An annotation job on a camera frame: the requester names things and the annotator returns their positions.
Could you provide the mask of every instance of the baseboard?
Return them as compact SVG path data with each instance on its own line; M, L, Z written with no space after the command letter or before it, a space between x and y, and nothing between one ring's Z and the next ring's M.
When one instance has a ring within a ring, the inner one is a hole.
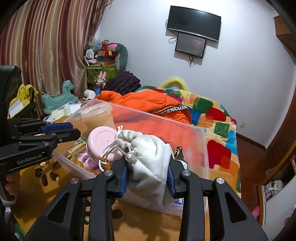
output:
M250 138L247 138L247 137L245 137L245 136L243 136L241 134L238 134L238 133L237 133L237 138L240 138L241 140L244 140L246 142L249 142L252 145L257 146L257 147L261 148L262 150L266 151L265 146L259 144L258 142L255 142L255 141L251 140Z

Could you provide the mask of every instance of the patterned blanket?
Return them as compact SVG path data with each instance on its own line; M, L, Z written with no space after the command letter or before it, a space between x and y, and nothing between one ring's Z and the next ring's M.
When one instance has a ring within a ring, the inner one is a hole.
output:
M229 173L233 188L241 196L240 169L237 156L236 120L219 103L184 90L142 86L136 92L157 91L178 100L190 110L192 125L204 128L209 167Z

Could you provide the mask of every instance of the human hand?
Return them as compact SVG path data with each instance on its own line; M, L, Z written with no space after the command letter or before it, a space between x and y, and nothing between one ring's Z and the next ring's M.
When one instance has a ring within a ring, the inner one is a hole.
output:
M20 172L6 175L6 180L8 181L5 185L6 191L12 196L18 195L20 193Z

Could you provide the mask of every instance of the brown liquid cup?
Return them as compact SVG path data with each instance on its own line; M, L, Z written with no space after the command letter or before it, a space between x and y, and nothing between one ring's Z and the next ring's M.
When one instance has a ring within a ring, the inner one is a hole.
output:
M88 127L83 136L88 138L91 131L99 126L116 129L111 111L112 105L108 102L95 104L82 111L81 119Z

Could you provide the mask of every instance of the label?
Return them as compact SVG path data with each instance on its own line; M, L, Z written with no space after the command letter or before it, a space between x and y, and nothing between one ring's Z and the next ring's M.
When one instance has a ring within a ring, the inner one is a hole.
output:
M9 107L9 116L10 118L14 117L18 112L20 112L24 108L24 105L22 102L17 99L16 102L14 102L10 107Z
M177 161L180 161L180 162L182 163L184 169L187 170L187 168L188 168L188 164L187 164L187 162L182 161L182 160L178 160L178 159L176 159L176 160L177 160Z
M35 155L35 156L31 156L31 157L25 158L24 160L17 161L17 164L18 165L21 165L21 164L25 164L27 162L37 161L40 158L42 158L42 154L38 154L38 155Z
M98 51L98 56L99 57L104 57L105 56L105 51Z
M178 111L178 110L184 110L184 109L187 109L187 107L184 106L184 105L181 105L181 106L173 106L171 108L167 108L166 110L163 110L162 112L160 112L158 114L159 115L168 114L168 113L172 113L172 112L175 112L175 111Z
M76 156L79 152L83 151L86 146L86 141L78 139L77 142L68 150L68 153L72 156Z

